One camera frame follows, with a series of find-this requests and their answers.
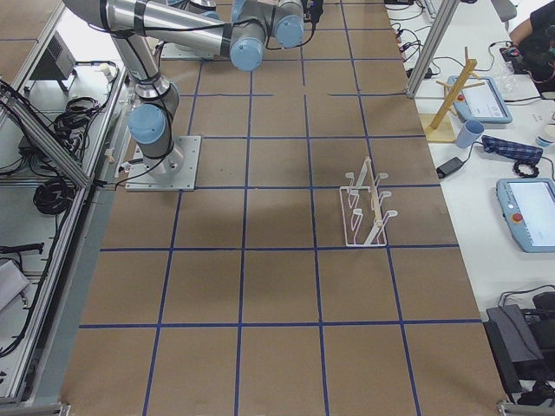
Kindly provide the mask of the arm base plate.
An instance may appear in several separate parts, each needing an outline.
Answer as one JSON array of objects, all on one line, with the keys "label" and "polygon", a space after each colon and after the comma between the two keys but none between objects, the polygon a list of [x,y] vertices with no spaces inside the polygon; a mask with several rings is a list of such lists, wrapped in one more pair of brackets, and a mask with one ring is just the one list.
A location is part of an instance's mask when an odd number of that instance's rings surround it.
[{"label": "arm base plate", "polygon": [[130,167],[132,177],[124,183],[130,192],[193,191],[198,171],[202,138],[196,136],[173,137],[173,150],[152,171],[157,161],[146,159]]}]

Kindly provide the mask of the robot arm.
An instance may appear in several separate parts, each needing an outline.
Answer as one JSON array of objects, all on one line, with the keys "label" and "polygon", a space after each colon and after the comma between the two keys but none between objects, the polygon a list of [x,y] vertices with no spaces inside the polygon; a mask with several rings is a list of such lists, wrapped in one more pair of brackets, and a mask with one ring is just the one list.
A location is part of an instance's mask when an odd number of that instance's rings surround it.
[{"label": "robot arm", "polygon": [[172,138],[180,99],[176,87],[161,74],[148,38],[227,57],[236,68],[252,71],[261,64],[271,38],[285,49],[302,45],[308,17],[322,10],[305,1],[235,1],[231,21],[224,22],[197,3],[176,8],[157,1],[67,1],[65,6],[111,35],[140,103],[129,115],[128,128],[146,167],[155,172],[182,165]]}]

